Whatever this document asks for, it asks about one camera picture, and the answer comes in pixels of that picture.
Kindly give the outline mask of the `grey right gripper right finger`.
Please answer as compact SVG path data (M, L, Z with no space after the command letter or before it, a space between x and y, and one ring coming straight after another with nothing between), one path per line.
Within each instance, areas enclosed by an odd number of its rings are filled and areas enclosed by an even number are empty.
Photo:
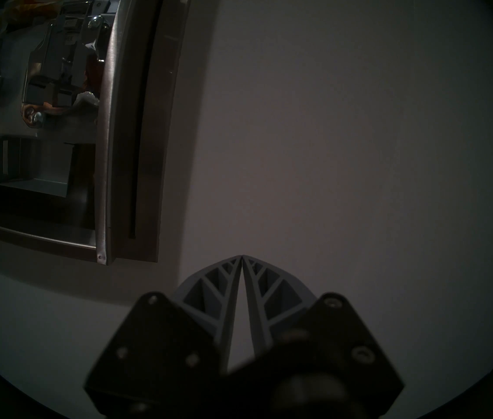
M228 377L236 418L379 418L404 383L346 297L241 258L254 360Z

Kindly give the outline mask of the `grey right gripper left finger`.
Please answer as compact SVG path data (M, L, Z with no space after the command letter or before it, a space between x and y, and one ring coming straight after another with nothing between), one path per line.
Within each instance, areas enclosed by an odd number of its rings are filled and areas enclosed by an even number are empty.
M226 373L242 266L232 256L134 304L84 388L106 418L190 418Z

